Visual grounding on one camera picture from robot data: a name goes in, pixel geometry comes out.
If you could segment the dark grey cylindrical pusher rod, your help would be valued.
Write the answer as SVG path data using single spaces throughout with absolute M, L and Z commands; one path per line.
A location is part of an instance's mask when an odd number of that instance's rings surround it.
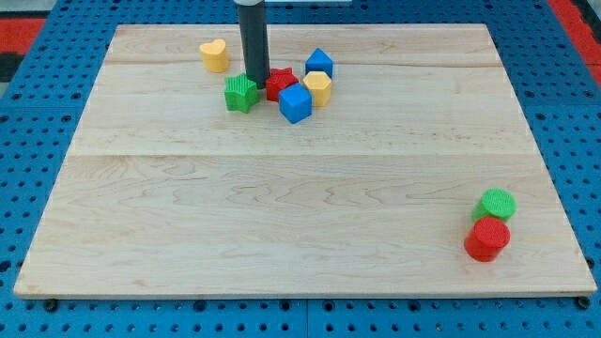
M 264 0 L 236 0 L 247 77 L 264 89 L 270 77 L 267 12 Z

